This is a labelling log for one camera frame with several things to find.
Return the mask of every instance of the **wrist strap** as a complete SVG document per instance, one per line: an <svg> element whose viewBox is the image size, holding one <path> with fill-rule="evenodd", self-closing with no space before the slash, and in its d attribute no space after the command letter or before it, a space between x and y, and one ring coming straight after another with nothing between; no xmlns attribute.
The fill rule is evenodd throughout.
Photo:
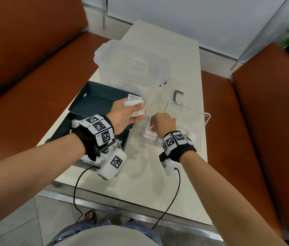
<svg viewBox="0 0 289 246"><path fill-rule="evenodd" d="M85 154L92 161L115 143L114 127L107 116L94 115L81 120L79 124L72 133L80 138L85 147Z"/></svg>
<svg viewBox="0 0 289 246"><path fill-rule="evenodd" d="M181 131L172 131L163 138L163 149L168 158L180 162L180 157L187 151L195 151L194 143Z"/></svg>

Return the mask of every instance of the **jeans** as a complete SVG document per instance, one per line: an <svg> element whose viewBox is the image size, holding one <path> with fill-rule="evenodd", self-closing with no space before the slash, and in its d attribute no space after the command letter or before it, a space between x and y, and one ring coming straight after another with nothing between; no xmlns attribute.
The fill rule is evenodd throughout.
<svg viewBox="0 0 289 246"><path fill-rule="evenodd" d="M111 225L111 222L109 220L106 220L99 224L93 224L90 222L90 220L83 220L77 223L74 223L72 225L67 226L62 231L60 231L46 246L52 246L56 243L69 238L81 231L85 231L94 227L98 226L105 226L105 225ZM142 223L139 223L135 221L134 219L131 219L129 222L127 222L124 225L121 225L122 227L138 230L145 234L147 237L149 237L151 240L153 240L155 243L157 243L159 246L163 246L163 243L160 239L160 237L151 229L144 226Z"/></svg>

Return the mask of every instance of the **table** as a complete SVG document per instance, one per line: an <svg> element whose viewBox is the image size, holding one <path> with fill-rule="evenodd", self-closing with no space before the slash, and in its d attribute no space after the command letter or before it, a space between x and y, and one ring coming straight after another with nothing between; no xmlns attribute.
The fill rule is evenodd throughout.
<svg viewBox="0 0 289 246"><path fill-rule="evenodd" d="M171 65L171 78L196 86L200 90L200 95L194 98L201 99L201 107L198 109L204 111L198 41L141 20L134 23L122 41L167 57ZM100 83L99 70L93 74L90 81ZM67 114L68 107L38 145L45 143L52 136ZM152 145L143 147L138 145L141 126L140 122L131 129L125 149L128 159L114 180L108 182L95 172L87 171L80 179L78 187L129 203L165 211L176 193L179 177L177 174L171 177L165 175L158 159L162 149ZM200 133L201 152L199 154L207 161L205 129L203 128ZM83 168L71 166L56 181L75 186L83 170ZM212 225L183 168L180 169L180 174L180 190L168 213Z"/></svg>

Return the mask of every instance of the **cable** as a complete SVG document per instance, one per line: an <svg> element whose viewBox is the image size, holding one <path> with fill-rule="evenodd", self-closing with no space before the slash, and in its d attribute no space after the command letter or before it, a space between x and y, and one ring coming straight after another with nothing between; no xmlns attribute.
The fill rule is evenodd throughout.
<svg viewBox="0 0 289 246"><path fill-rule="evenodd" d="M164 212L164 214L157 220L157 222L155 223L154 227L158 224L158 222L162 219L162 217L167 213L168 209L171 207L172 203L174 202L175 198L176 198L176 195L178 194L179 192L179 189L180 189L180 185L181 185L181 174L180 174L180 171L177 169L177 168L174 168L175 170L178 171L179 173L179 187L178 187L178 190L176 191L176 194L171 202L171 204L169 205L169 207L167 208L167 210Z"/></svg>
<svg viewBox="0 0 289 246"><path fill-rule="evenodd" d="M78 220L83 216L83 213L81 212L81 210L80 210L79 208L77 208L77 206L76 206L76 204L75 204L76 188L77 188L78 182L79 182L79 180L81 179L82 175L83 175L87 170L89 170L90 168L93 168L93 167L94 167L94 166L91 166L91 167L85 169L85 170L81 173L81 175L78 177L78 179L77 179L77 181L76 181L76 185L75 185L75 188L74 188L73 202L74 202L74 206L75 206L76 210L78 210L78 211L82 214L82 215L77 219L76 223L77 223Z"/></svg>

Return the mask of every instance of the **person's right arm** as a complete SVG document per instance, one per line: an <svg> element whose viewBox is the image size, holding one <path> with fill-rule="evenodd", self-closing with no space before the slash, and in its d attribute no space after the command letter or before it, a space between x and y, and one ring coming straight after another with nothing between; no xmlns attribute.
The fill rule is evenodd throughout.
<svg viewBox="0 0 289 246"><path fill-rule="evenodd" d="M157 113L150 125L163 138L176 130L176 119ZM180 163L227 245L287 245L244 196L196 152L185 152Z"/></svg>

